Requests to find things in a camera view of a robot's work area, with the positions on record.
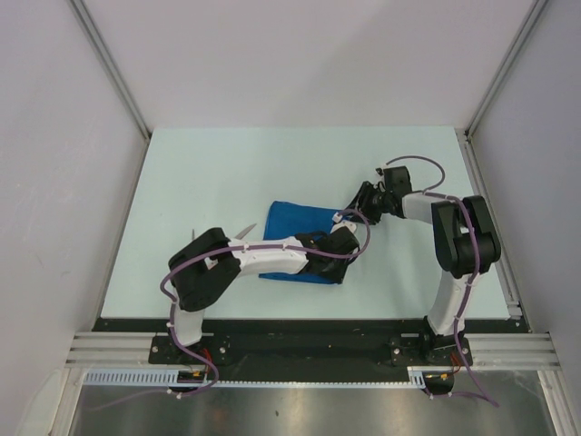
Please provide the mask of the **blue satin napkin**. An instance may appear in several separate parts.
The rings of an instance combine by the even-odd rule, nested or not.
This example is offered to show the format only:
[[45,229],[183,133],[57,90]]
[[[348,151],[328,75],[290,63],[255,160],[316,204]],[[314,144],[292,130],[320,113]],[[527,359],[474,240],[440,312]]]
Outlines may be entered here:
[[[335,210],[296,203],[275,201],[267,214],[264,240],[279,240],[297,233],[317,231],[329,233],[334,222]],[[283,272],[262,273],[261,279],[283,282],[306,282],[321,285],[342,284],[309,273],[288,274]]]

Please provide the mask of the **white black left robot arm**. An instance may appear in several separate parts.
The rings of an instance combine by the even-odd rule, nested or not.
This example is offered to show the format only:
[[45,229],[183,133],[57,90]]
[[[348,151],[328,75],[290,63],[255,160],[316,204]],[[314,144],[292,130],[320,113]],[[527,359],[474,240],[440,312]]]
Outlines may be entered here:
[[172,298],[170,327],[175,333],[169,342],[170,354],[183,363],[199,356],[205,309],[240,277],[274,273],[342,283],[361,250],[356,230],[355,223],[342,221],[327,233],[297,233],[259,242],[229,238],[219,227],[203,233],[169,260],[169,273],[161,284],[173,287],[168,293]]

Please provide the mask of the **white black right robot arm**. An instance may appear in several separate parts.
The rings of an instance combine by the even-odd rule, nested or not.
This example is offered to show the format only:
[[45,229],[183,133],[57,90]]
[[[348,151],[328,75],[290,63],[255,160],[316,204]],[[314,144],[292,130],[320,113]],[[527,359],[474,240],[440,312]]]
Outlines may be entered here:
[[369,223],[384,214],[427,223],[442,270],[436,299],[419,334],[419,355],[429,364],[442,363],[461,347],[465,313],[477,278],[501,256],[501,246],[486,200],[462,199],[412,189],[405,166],[380,169],[383,179],[364,182],[349,203]]

